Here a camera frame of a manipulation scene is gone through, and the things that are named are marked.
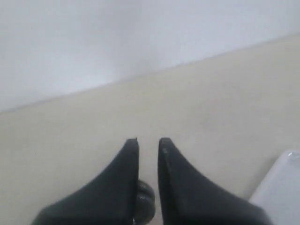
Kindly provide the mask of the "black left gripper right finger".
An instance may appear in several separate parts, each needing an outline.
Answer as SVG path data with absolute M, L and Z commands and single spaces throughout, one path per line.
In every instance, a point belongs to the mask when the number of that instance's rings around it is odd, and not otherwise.
M 161 138 L 158 189 L 165 225 L 271 225 L 260 207 L 226 191 L 197 171 L 170 138 Z

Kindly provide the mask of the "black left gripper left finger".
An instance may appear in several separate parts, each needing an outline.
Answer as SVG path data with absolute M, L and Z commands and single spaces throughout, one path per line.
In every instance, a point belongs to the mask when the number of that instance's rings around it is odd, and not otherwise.
M 92 181 L 42 209 L 34 225 L 131 225 L 139 175 L 139 145 L 128 139 Z

